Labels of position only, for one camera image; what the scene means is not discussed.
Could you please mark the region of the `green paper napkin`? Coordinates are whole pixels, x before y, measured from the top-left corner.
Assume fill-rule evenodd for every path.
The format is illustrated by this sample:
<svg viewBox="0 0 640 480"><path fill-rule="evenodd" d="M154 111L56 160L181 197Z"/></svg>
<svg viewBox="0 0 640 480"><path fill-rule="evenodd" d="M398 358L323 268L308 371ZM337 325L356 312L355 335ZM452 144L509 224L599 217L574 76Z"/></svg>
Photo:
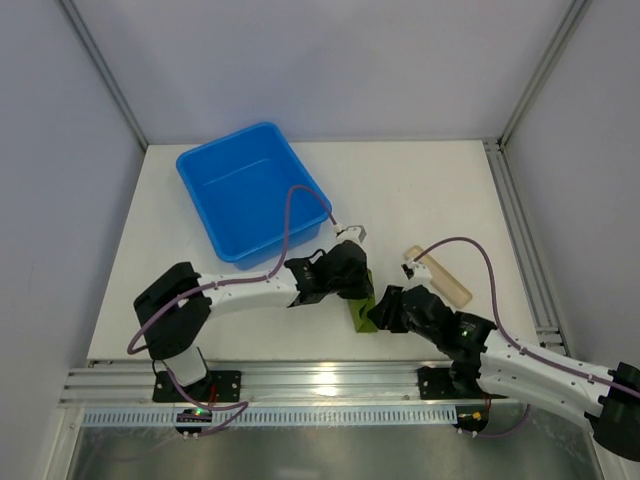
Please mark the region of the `green paper napkin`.
<svg viewBox="0 0 640 480"><path fill-rule="evenodd" d="M378 328L369 318L369 312L376 303L373 273L370 269L366 271L366 277L362 277L348 290L346 299L355 332L376 333Z"/></svg>

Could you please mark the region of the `beige cutlery tray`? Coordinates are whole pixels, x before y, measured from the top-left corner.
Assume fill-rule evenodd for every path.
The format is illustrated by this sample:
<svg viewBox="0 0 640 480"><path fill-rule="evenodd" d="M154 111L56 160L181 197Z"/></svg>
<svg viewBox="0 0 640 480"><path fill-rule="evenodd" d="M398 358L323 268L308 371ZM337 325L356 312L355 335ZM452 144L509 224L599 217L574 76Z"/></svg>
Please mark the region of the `beige cutlery tray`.
<svg viewBox="0 0 640 480"><path fill-rule="evenodd" d="M409 248L405 254L405 262L414 260L423 252L423 249L417 245ZM430 254L423 255L418 261L428 267L432 274L432 281L427 289L436 291L449 306L457 310L466 307L473 295L461 282L459 282L441 263L439 263Z"/></svg>

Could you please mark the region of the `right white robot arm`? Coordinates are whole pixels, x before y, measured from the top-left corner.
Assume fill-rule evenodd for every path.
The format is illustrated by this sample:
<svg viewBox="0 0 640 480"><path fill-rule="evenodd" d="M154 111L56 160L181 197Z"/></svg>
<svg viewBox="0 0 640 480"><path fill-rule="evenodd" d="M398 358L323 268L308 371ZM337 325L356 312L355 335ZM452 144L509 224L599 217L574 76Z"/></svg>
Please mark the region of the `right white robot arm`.
<svg viewBox="0 0 640 480"><path fill-rule="evenodd" d="M369 314L381 330L415 333L451 359L449 376L465 395L508 397L560 416L609 452L639 459L639 370L558 355L508 337L495 322L454 311L423 286L390 286Z"/></svg>

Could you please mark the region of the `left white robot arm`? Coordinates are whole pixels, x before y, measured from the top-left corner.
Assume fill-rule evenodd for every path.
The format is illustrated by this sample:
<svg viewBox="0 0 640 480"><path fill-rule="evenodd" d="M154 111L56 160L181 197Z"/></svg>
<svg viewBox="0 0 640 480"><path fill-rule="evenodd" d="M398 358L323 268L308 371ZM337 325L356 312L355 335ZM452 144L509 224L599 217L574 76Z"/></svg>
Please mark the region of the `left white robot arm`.
<svg viewBox="0 0 640 480"><path fill-rule="evenodd" d="M367 254L357 240L339 240L328 251L279 262L273 272L205 276L189 262L172 266L133 302L139 330L126 351L146 351L178 395L211 380L196 339L205 323L261 308L296 308L335 295L366 300L373 294Z"/></svg>

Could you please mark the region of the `blue plastic bin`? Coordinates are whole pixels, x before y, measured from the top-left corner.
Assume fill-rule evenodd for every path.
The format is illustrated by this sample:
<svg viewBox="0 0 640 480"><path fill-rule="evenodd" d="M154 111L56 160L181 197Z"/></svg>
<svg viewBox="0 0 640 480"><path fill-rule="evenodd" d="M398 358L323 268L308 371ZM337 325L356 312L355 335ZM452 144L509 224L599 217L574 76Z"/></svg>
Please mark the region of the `blue plastic bin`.
<svg viewBox="0 0 640 480"><path fill-rule="evenodd" d="M176 160L217 257L249 270L314 239L331 203L280 129L261 122Z"/></svg>

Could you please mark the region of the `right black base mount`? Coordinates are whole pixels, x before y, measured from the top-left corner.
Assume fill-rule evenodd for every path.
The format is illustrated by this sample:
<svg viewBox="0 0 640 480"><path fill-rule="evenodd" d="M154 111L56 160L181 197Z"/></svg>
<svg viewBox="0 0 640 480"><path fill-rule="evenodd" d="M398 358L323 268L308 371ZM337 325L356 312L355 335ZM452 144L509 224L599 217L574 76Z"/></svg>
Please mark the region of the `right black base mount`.
<svg viewBox="0 0 640 480"><path fill-rule="evenodd" d="M461 386L450 374L451 364L424 365L414 371L421 400L503 400L506 396L487 394L476 387Z"/></svg>

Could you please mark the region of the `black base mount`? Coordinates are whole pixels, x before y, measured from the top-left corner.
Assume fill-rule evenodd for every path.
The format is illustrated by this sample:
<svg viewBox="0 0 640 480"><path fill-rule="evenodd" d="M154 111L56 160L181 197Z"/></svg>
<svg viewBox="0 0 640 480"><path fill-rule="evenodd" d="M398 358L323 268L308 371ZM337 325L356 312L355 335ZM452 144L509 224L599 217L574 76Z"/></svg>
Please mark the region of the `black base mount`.
<svg viewBox="0 0 640 480"><path fill-rule="evenodd" d="M199 403L235 403L240 400L241 380L242 374L238 370L210 370L202 380L183 386L182 389ZM154 403L185 401L166 371L156 373L152 401Z"/></svg>
<svg viewBox="0 0 640 480"><path fill-rule="evenodd" d="M487 394L476 387L461 386L450 374L451 364L424 365L414 371L421 400L503 400L506 396Z"/></svg>

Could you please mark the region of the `right aluminium side rail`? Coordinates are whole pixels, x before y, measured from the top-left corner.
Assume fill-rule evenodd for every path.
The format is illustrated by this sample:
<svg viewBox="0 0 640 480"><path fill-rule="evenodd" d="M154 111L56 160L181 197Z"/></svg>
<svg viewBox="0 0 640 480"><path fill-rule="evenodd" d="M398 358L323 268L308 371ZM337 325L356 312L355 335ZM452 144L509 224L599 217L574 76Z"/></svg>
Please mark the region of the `right aluminium side rail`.
<svg viewBox="0 0 640 480"><path fill-rule="evenodd" d="M498 139L484 139L482 143L532 313L538 343L547 350L568 355L570 351L560 324L559 310L534 245L532 230L507 164L505 151Z"/></svg>

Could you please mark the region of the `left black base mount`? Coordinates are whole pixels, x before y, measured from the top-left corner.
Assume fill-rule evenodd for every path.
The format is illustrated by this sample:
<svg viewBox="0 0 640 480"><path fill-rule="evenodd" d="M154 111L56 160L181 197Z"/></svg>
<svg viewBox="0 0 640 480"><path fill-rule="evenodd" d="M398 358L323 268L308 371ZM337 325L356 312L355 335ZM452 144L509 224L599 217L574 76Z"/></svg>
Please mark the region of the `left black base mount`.
<svg viewBox="0 0 640 480"><path fill-rule="evenodd" d="M241 380L242 374L238 370L210 370L202 380L183 386L182 389L199 403L235 403L240 400ZM152 401L154 403L185 401L166 371L156 373Z"/></svg>

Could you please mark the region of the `aluminium front rail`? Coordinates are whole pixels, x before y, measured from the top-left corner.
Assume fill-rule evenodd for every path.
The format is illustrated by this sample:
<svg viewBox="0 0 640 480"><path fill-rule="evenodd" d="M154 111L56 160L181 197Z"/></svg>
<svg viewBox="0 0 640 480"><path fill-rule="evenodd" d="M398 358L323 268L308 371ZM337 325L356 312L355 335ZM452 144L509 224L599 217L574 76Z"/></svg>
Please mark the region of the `aluminium front rail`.
<svg viewBox="0 0 640 480"><path fill-rule="evenodd" d="M240 400L247 402L418 401L414 371L448 362L222 362L210 370L242 374ZM73 369L59 404L123 406L151 404L156 373L165 367L140 362L96 362Z"/></svg>

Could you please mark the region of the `right aluminium frame post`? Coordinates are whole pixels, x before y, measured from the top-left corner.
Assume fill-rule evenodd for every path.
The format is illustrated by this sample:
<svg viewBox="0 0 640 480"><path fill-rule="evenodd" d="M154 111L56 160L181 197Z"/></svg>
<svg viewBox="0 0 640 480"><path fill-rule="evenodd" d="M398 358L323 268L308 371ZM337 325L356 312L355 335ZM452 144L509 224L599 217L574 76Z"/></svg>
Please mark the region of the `right aluminium frame post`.
<svg viewBox="0 0 640 480"><path fill-rule="evenodd" d="M500 147L507 147L514 137L529 110L544 89L592 3L592 0L573 0L569 2L566 12L562 15L497 140Z"/></svg>

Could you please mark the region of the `aluminium frame post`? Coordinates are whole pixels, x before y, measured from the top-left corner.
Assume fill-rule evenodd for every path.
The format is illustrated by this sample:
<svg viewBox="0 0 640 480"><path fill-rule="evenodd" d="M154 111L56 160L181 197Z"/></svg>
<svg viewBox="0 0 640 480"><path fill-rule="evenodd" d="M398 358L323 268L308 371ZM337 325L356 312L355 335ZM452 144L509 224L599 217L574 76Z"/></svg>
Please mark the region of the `aluminium frame post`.
<svg viewBox="0 0 640 480"><path fill-rule="evenodd" d="M544 89L592 3L592 0L573 0L569 2L566 12L562 15L497 140L500 147L507 147L514 137L529 110Z"/></svg>
<svg viewBox="0 0 640 480"><path fill-rule="evenodd" d="M106 88L110 98L114 102L122 119L137 144L143 151L149 147L149 141L145 135L136 115L134 114L126 96L117 82L108 62L86 23L80 9L72 0L56 0L55 4L68 22L73 34L79 40L83 50L87 54L91 64L98 74L102 84Z"/></svg>

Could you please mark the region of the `left aluminium frame post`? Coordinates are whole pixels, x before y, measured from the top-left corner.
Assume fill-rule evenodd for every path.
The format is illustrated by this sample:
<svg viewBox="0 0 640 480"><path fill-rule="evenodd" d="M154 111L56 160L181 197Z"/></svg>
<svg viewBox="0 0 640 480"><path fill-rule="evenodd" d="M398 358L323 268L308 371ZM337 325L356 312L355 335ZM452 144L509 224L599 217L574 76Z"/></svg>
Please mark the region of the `left aluminium frame post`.
<svg viewBox="0 0 640 480"><path fill-rule="evenodd" d="M83 50L87 54L91 64L98 74L102 84L106 88L110 98L114 102L122 119L137 144L143 151L149 147L149 141L145 135L136 115L134 114L126 96L117 82L108 62L86 23L80 9L72 0L56 0L55 4L68 22L73 34L79 40Z"/></svg>

